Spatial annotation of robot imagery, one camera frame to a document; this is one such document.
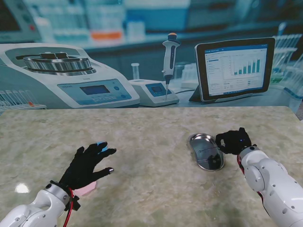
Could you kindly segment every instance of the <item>blue fingertip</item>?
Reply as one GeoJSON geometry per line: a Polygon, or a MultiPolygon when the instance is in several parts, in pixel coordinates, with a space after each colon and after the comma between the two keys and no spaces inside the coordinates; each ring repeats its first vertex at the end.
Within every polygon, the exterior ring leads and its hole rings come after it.
{"type": "MultiPolygon", "coordinates": [[[[101,144],[101,143],[104,143],[105,141],[100,141],[100,142],[97,142],[97,145],[99,145],[99,144],[101,144]]],[[[104,147],[103,149],[102,149],[102,151],[100,151],[98,154],[100,154],[101,152],[103,152],[103,151],[106,151],[108,149],[108,146],[106,146],[106,147],[104,147]]]]}

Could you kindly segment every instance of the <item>marble countertop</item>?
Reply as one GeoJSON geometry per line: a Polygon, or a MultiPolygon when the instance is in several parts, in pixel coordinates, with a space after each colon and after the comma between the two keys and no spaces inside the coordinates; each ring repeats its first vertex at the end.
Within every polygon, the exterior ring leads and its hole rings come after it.
{"type": "Polygon", "coordinates": [[[303,185],[303,124],[287,107],[6,111],[0,117],[0,219],[59,180],[77,148],[106,140],[117,152],[96,170],[115,172],[81,197],[69,227],[275,227],[235,156],[225,156],[222,170],[207,172],[186,146],[191,134],[239,127],[303,185]],[[15,192],[20,183],[27,193],[15,192]]]}

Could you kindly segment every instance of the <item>robotic arm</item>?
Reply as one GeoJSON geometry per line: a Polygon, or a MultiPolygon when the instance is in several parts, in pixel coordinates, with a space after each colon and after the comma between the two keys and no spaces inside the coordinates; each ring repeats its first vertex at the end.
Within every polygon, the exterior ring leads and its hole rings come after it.
{"type": "Polygon", "coordinates": [[[99,172],[93,171],[103,158],[115,152],[116,149],[107,149],[106,142],[91,144],[86,150],[84,147],[79,148],[60,182],[51,181],[38,192],[31,204],[14,208],[0,222],[0,227],[57,227],[57,219],[68,210],[65,227],[71,211],[80,207],[79,198],[73,196],[72,190],[85,187],[111,174],[114,171],[111,167],[99,172]]]}
{"type": "Polygon", "coordinates": [[[237,155],[248,185],[262,198],[264,209],[277,226],[303,227],[303,188],[281,163],[251,145],[244,128],[218,134],[216,144],[225,154],[237,155]]]}
{"type": "Polygon", "coordinates": [[[0,227],[56,227],[57,219],[69,201],[70,196],[65,190],[50,183],[38,192],[31,204],[17,206],[8,213],[0,227]]]}

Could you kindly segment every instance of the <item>stainless steel tray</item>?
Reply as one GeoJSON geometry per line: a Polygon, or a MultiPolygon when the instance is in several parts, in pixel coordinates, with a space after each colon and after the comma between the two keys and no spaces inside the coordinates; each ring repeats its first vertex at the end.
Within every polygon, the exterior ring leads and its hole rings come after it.
{"type": "Polygon", "coordinates": [[[191,135],[187,140],[187,146],[201,169],[217,171],[223,168],[224,155],[212,136],[205,133],[191,135]]]}

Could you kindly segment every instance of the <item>display screen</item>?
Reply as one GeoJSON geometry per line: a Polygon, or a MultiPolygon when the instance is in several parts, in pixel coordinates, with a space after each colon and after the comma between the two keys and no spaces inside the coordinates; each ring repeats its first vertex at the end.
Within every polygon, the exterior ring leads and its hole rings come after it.
{"type": "Polygon", "coordinates": [[[19,31],[20,27],[6,6],[4,0],[0,0],[0,32],[19,31]]]}
{"type": "Polygon", "coordinates": [[[161,92],[162,88],[161,87],[152,87],[151,88],[154,92],[161,92]]]}
{"type": "Polygon", "coordinates": [[[90,87],[80,87],[87,95],[110,93],[110,91],[104,85],[90,86],[90,87]]]}
{"type": "Polygon", "coordinates": [[[209,96],[262,89],[267,44],[205,50],[209,96]]]}

